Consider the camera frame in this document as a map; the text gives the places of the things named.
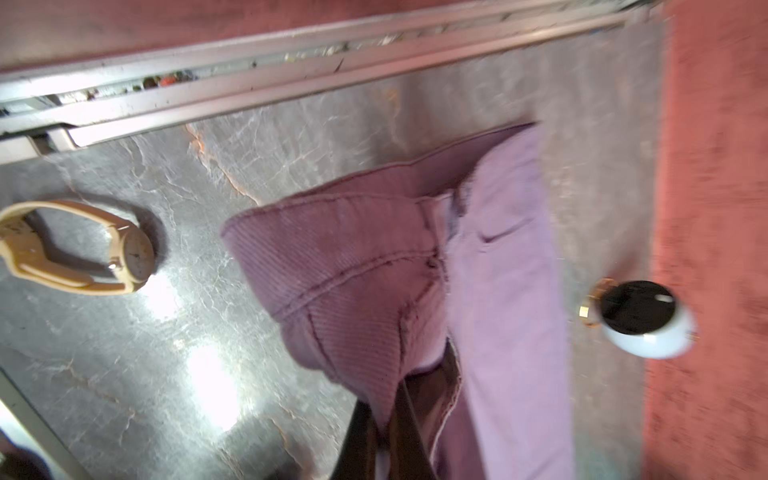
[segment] stitching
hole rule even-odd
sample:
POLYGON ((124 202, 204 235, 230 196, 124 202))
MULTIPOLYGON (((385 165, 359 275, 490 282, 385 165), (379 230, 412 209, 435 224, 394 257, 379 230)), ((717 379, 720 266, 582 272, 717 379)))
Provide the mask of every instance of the stitching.
POLYGON ((429 452, 429 460, 431 462, 435 461, 435 455, 437 454, 437 441, 440 438, 440 435, 442 434, 442 430, 445 428, 445 422, 448 420, 448 417, 453 412, 453 409, 456 407, 456 403, 458 401, 458 396, 461 394, 462 391, 462 384, 464 382, 464 379, 462 378, 462 367, 458 362, 458 356, 456 355, 456 349, 453 345, 453 339, 451 336, 448 337, 446 340, 446 347, 445 351, 448 352, 450 350, 450 355, 453 357, 453 364, 451 364, 447 358, 444 359, 446 364, 451 367, 451 371, 455 374, 455 387, 453 389, 453 392, 451 394, 451 397, 448 399, 447 402, 445 402, 443 406, 442 413, 440 414, 440 426, 432 433, 432 437, 429 439, 429 443, 432 445, 429 452))
POLYGON ((331 276, 330 278, 316 284, 315 286, 311 286, 310 288, 300 293, 297 297, 289 301, 285 306, 278 309, 273 316, 275 319, 284 320, 286 317, 290 316, 298 309, 305 306, 307 303, 319 298, 325 293, 328 293, 332 288, 341 286, 344 283, 358 276, 361 276, 364 273, 368 273, 370 270, 373 270, 378 266, 383 265, 384 263, 431 257, 434 254, 435 249, 433 247, 429 250, 400 250, 397 252, 387 253, 386 255, 373 257, 346 270, 342 270, 336 275, 331 276))
POLYGON ((459 139, 457 141, 454 141, 454 142, 452 142, 450 144, 447 144, 447 145, 445 145, 443 147, 440 147, 437 150, 433 150, 433 151, 429 152, 426 155, 422 155, 421 157, 416 158, 413 161, 395 162, 395 163, 391 163, 391 164, 387 164, 387 165, 382 165, 381 167, 371 168, 371 169, 368 169, 368 170, 364 170, 362 172, 357 172, 357 173, 354 173, 354 174, 350 174, 350 175, 347 175, 346 177, 342 177, 340 179, 330 181, 329 183, 327 183, 325 185, 321 185, 321 186, 316 187, 316 188, 314 188, 312 190, 309 190, 307 193, 308 194, 322 193, 323 191, 328 190, 328 189, 330 189, 332 187, 335 187, 336 185, 343 184, 343 183, 345 183, 347 181, 350 181, 350 180, 356 180, 358 178, 365 178, 365 177, 368 177, 369 175, 376 174, 376 173, 378 173, 380 171, 383 171, 383 170, 390 170, 390 169, 393 169, 393 168, 413 167, 413 166, 417 165, 418 163, 420 163, 422 161, 425 161, 425 160, 428 160, 431 157, 434 157, 437 154, 441 154, 442 152, 448 150, 449 148, 455 147, 456 145, 463 144, 463 143, 465 143, 467 141, 471 141, 471 140, 476 140, 476 139, 479 139, 479 138, 487 137, 489 135, 497 134, 497 133, 500 133, 500 132, 502 132, 504 130, 514 130, 514 129, 518 129, 519 128, 520 130, 517 133, 515 133, 513 135, 510 135, 510 138, 512 138, 514 136, 517 136, 517 135, 523 133, 524 131, 528 130, 529 128, 534 127, 535 125, 536 125, 536 122, 528 122, 527 124, 505 125, 503 127, 498 127, 498 128, 494 128, 494 129, 491 129, 491 130, 482 131, 480 133, 477 133, 477 134, 474 134, 474 135, 470 135, 468 137, 461 138, 461 139, 459 139))
POLYGON ((417 206, 419 206, 423 202, 434 200, 432 197, 408 198, 400 195, 368 194, 368 193, 361 193, 361 192, 344 193, 344 194, 320 194, 320 195, 312 195, 308 197, 291 198, 283 202, 278 202, 276 204, 269 205, 267 207, 253 208, 251 210, 246 210, 240 214, 235 215, 234 217, 230 218, 229 220, 227 220, 227 222, 224 223, 224 226, 221 229, 221 236, 225 237, 230 232, 230 230, 232 230, 232 228, 236 226, 236 223, 239 223, 240 221, 251 218, 251 217, 260 217, 262 215, 267 215, 271 213, 284 212, 286 210, 291 210, 295 207, 301 207, 303 205, 330 204, 332 202, 336 202, 339 200, 348 200, 348 199, 355 199, 355 198, 370 198, 373 200, 389 200, 389 201, 397 200, 397 201, 402 201, 408 204, 415 204, 417 206))
POLYGON ((315 344, 317 345, 317 349, 320 352, 320 355, 323 357, 323 359, 326 361, 326 364, 328 366, 328 369, 330 372, 326 372, 326 375, 329 373, 333 374, 333 378, 331 378, 331 381, 338 381, 340 379, 339 373, 336 371, 336 367, 333 365, 333 362, 331 362, 331 359, 328 358, 328 354, 326 354, 326 350, 323 348, 323 344, 320 342, 320 338, 317 336, 317 330, 315 330, 315 320, 312 316, 312 312, 310 312, 309 306, 306 308, 306 320, 310 323, 310 330, 312 331, 312 338, 315 340, 315 344))

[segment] tan watch strap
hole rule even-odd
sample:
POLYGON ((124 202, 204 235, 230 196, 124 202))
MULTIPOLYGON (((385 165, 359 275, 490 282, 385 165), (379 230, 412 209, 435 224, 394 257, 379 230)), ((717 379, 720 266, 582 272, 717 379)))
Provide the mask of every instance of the tan watch strap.
POLYGON ((84 295, 119 295, 130 293, 135 286, 126 283, 96 282, 85 272, 80 272, 50 261, 45 257, 43 243, 33 229, 24 222, 25 215, 38 208, 53 208, 88 218, 105 227, 121 229, 133 226, 123 218, 90 205, 69 200, 32 201, 13 204, 0 212, 0 231, 8 228, 13 235, 0 242, 0 254, 5 257, 11 273, 20 278, 69 293, 84 295))
POLYGON ((69 200, 44 200, 13 204, 0 212, 0 222, 7 218, 23 217, 24 215, 27 215, 33 210, 37 210, 38 208, 53 208, 55 210, 62 210, 69 214, 78 215, 80 217, 93 220, 94 222, 101 223, 106 227, 115 225, 119 228, 124 226, 126 223, 131 223, 123 218, 118 217, 117 215, 99 210, 96 207, 91 207, 90 205, 86 204, 79 204, 69 200))

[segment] watch face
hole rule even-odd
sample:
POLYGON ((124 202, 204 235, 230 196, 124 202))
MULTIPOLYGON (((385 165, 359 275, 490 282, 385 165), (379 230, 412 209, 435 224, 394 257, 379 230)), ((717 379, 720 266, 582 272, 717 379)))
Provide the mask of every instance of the watch face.
POLYGON ((152 243, 144 232, 131 230, 123 242, 125 267, 140 282, 145 281, 154 270, 154 251, 152 243))

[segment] metal rail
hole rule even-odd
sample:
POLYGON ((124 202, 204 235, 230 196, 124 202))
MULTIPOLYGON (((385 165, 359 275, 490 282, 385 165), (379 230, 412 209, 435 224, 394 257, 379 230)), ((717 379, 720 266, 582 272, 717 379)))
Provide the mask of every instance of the metal rail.
POLYGON ((4 104, 6 111, 19 109, 0 117, 0 132, 14 135, 0 139, 0 164, 641 22, 648 13, 645 7, 616 12, 614 3, 574 7, 563 0, 469 5, 113 58, 95 67, 91 62, 87 68, 0 75, 0 82, 6 80, 0 83, 0 105, 3 98, 13 99, 4 104), (162 88, 137 86, 147 72, 177 69, 188 72, 187 80, 162 88), (124 91, 115 82, 123 82, 124 91), (91 99, 67 92, 84 85, 107 94, 91 99), (29 94, 36 96, 19 100, 29 94))

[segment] watch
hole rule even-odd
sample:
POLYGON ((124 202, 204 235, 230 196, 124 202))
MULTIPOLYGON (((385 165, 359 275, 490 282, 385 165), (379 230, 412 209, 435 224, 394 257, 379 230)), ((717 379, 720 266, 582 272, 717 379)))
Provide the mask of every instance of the watch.
POLYGON ((135 292, 154 270, 152 243, 139 227, 98 208, 69 200, 21 202, 0 212, 0 256, 14 276, 84 295, 135 292), (112 239, 109 268, 118 282, 97 282, 85 272, 50 261, 45 256, 40 236, 24 220, 38 208, 62 210, 104 225, 112 239))

